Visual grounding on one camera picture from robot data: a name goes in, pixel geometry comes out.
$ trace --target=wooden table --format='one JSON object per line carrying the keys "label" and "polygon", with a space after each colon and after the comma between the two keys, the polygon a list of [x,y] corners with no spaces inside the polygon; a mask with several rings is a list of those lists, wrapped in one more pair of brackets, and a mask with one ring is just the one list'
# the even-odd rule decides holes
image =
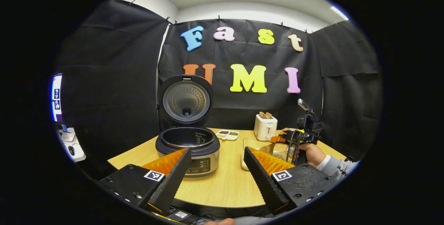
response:
{"label": "wooden table", "polygon": [[[217,133],[218,128],[210,128]],[[219,167],[213,173],[200,177],[184,177],[175,198],[188,203],[223,208],[246,208],[265,205],[262,195],[248,170],[241,168],[241,158],[245,146],[260,148],[270,144],[258,141],[252,130],[235,130],[239,137],[235,141],[219,139]],[[127,164],[144,165],[158,159],[154,147],[157,137],[108,160],[117,169]],[[338,159],[345,157],[321,141],[317,146],[327,155]],[[277,144],[276,151],[285,151],[287,146]]]}

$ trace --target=person's arm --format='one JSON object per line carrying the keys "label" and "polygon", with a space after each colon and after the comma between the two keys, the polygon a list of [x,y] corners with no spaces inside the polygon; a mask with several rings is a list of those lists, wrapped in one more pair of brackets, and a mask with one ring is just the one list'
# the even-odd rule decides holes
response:
{"label": "person's arm", "polygon": [[300,144],[299,149],[306,151],[307,163],[331,176],[340,179],[349,174],[359,162],[343,161],[325,155],[315,144]]}

